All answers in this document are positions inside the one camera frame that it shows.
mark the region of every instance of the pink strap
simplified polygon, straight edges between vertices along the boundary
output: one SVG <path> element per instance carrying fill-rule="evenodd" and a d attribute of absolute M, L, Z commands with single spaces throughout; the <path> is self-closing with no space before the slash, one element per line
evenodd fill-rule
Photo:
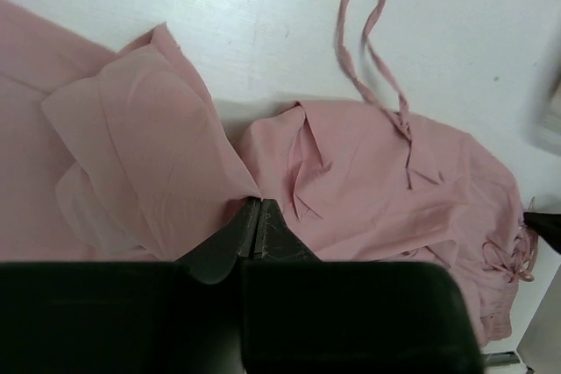
<path fill-rule="evenodd" d="M 397 95 L 400 99 L 400 113 L 399 115 L 395 114 L 392 111 L 387 110 L 380 100 L 376 98 L 376 95 L 372 92 L 372 90 L 367 87 L 365 83 L 363 83 L 357 73 L 355 71 L 354 64 L 352 62 L 352 56 L 350 55 L 348 49 L 344 45 L 344 23 L 346 19 L 346 12 L 347 7 L 349 5 L 350 0 L 341 0 L 341 4 L 339 5 L 339 13 L 337 17 L 337 30 L 336 30 L 336 48 L 337 48 L 337 58 L 339 60 L 339 65 L 343 69 L 344 73 L 347 77 L 352 81 L 354 86 L 357 88 L 359 93 L 363 96 L 365 101 L 377 106 L 380 108 L 387 117 L 395 124 L 395 126 L 406 136 L 406 138 L 410 139 L 411 135 L 408 129 L 408 102 L 403 94 L 400 86 L 398 85 L 397 81 L 395 80 L 394 76 L 392 75 L 391 71 L 387 67 L 384 60 L 374 51 L 370 41 L 368 40 L 368 35 L 378 22 L 380 15 L 384 9 L 384 5 L 386 4 L 386 0 L 378 0 L 378 4 L 366 20 L 366 24 L 364 30 L 362 31 L 362 46 L 367 47 L 370 56 L 372 57 L 374 64 L 384 76 L 386 81 L 392 86 L 392 88 L 397 92 Z"/>
<path fill-rule="evenodd" d="M 532 270 L 537 257 L 537 234 L 525 226 L 521 227 L 521 242 L 517 244 L 512 254 L 507 253 L 497 243 L 487 241 L 483 244 L 482 252 L 485 263 L 496 271 L 506 273 L 510 276 L 510 282 L 515 279 L 531 282 L 534 280 Z M 489 253 L 493 253 L 501 262 L 500 265 L 492 263 Z"/>

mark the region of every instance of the crumpled fabric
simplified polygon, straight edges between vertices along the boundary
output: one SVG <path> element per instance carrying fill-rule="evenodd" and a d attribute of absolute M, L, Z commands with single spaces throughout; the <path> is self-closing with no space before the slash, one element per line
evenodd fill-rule
<path fill-rule="evenodd" d="M 458 282 L 481 345 L 510 335 L 535 238 L 508 169 L 470 135 L 366 102 L 298 102 L 230 145 L 204 82 L 164 25 L 115 54 L 0 1 L 2 260 L 174 260 L 248 196 L 279 202 L 325 260 L 420 260 Z"/>
<path fill-rule="evenodd" d="M 139 246 L 175 260 L 222 228 L 242 199 L 260 194 L 167 28 L 125 51 L 43 102 L 76 159 L 55 192 L 86 243 L 109 253 Z"/>

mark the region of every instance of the white surface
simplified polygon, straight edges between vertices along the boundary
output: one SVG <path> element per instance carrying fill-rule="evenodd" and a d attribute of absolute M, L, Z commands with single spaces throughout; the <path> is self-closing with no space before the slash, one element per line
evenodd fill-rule
<path fill-rule="evenodd" d="M 509 365 L 508 367 L 487 368 L 485 371 L 486 374 L 526 374 L 527 372 L 528 368 L 523 363 Z"/>
<path fill-rule="evenodd" d="M 229 129 L 288 99 L 358 98 L 332 48 L 339 0 L 12 1 L 116 49 L 167 21 Z M 373 4 L 352 2 L 349 46 Z M 530 145 L 523 126 L 553 79 L 560 22 L 561 0 L 389 0 L 373 41 L 414 111 L 471 132 L 513 171 L 526 202 L 555 201 L 561 159 Z M 382 83 L 380 91 L 395 103 Z M 487 351 L 520 341 L 559 263 L 542 250 L 536 282 L 515 303 L 512 337 Z"/>
<path fill-rule="evenodd" d="M 561 271 L 551 283 L 529 324 L 518 350 L 537 374 L 558 374 L 561 369 Z"/>

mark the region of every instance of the black object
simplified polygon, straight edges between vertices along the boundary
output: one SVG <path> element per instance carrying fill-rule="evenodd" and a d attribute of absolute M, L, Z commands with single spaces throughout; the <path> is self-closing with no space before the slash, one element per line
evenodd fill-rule
<path fill-rule="evenodd" d="M 3 264 L 0 287 L 2 373 L 483 373 L 444 269 L 322 263 L 275 201 L 177 262 Z"/>
<path fill-rule="evenodd" d="M 557 253 L 561 253 L 561 215 L 526 212 L 524 223 L 532 228 Z"/>

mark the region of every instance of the fabric fold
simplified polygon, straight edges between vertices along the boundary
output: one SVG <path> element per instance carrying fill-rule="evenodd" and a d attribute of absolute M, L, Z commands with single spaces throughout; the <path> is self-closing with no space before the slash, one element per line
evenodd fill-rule
<path fill-rule="evenodd" d="M 50 93 L 99 72 L 116 55 L 0 0 L 0 260 L 113 260 L 81 241 L 54 189 L 74 159 L 41 112 Z M 145 258 L 147 253 L 119 255 Z"/>
<path fill-rule="evenodd" d="M 259 190 L 231 147 L 208 91 L 164 26 L 43 111 L 76 159 L 56 187 L 67 222 L 108 253 L 142 247 L 174 260 Z"/>
<path fill-rule="evenodd" d="M 462 289 L 479 343 L 508 337 L 518 280 L 531 280 L 536 258 L 520 227 L 515 179 L 467 133 L 409 112 L 368 39 L 387 0 L 378 0 L 367 19 L 361 45 L 394 88 L 400 109 L 378 100 L 345 46 L 350 1 L 339 5 L 336 55 L 366 103 L 297 103 L 250 127 L 240 156 L 319 258 L 442 265 Z M 285 176 L 263 171 L 283 167 Z"/>

